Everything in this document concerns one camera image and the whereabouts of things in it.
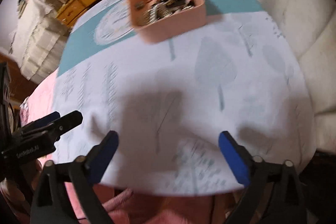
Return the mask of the person's left hand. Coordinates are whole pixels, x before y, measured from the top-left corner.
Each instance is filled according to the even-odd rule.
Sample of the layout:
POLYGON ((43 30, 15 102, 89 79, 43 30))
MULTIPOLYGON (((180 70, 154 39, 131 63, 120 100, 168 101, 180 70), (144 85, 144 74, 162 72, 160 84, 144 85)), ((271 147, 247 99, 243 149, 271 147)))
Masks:
MULTIPOLYGON (((34 160, 29 162, 22 166, 22 169, 26 182, 30 185, 31 189, 35 191, 42 171, 40 161, 34 160)), ((1 193, 4 194, 7 203, 16 213, 22 213, 24 215, 30 214, 31 206, 26 201, 24 194, 19 190, 16 182, 5 179, 1 182, 1 193)))

